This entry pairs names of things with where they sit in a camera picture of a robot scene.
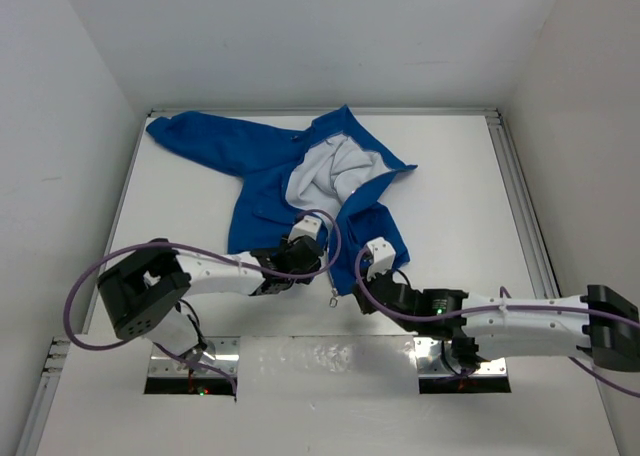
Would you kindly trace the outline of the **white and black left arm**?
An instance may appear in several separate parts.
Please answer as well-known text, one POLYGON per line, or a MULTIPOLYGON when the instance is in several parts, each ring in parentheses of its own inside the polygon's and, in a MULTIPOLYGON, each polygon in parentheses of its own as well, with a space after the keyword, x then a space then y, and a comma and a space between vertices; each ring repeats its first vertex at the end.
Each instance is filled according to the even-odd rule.
POLYGON ((118 338, 109 347, 145 337, 184 365, 210 364, 214 350, 196 318, 178 309, 181 299, 194 294, 278 294, 310 283, 320 273, 322 255, 311 236, 220 258, 178 251, 166 239, 153 240, 98 277, 98 292, 118 338))

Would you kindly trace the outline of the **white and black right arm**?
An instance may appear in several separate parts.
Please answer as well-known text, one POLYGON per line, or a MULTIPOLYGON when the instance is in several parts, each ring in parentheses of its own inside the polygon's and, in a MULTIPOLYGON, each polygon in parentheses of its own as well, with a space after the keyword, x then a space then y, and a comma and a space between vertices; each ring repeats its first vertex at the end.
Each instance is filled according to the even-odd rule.
POLYGON ((524 300, 454 289, 418 290, 389 272, 358 278, 353 293, 364 314, 381 312, 403 330, 445 341, 464 369, 508 357, 583 359, 617 372, 639 369, 639 310, 605 285, 583 295, 524 300))

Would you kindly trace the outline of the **blue zip-up jacket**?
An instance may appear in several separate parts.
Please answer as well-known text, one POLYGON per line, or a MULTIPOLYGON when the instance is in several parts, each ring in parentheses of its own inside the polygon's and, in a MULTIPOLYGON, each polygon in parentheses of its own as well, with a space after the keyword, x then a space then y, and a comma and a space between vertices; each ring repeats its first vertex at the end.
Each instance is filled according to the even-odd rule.
POLYGON ((337 260, 329 270, 340 295, 355 283, 355 258, 378 237, 396 252, 394 267, 410 260, 389 209, 379 199, 396 176, 412 171, 343 106, 305 130, 184 112, 146 128, 156 144, 209 169, 237 177, 242 189, 228 234, 228 250, 275 246, 305 210, 320 210, 318 241, 337 260))

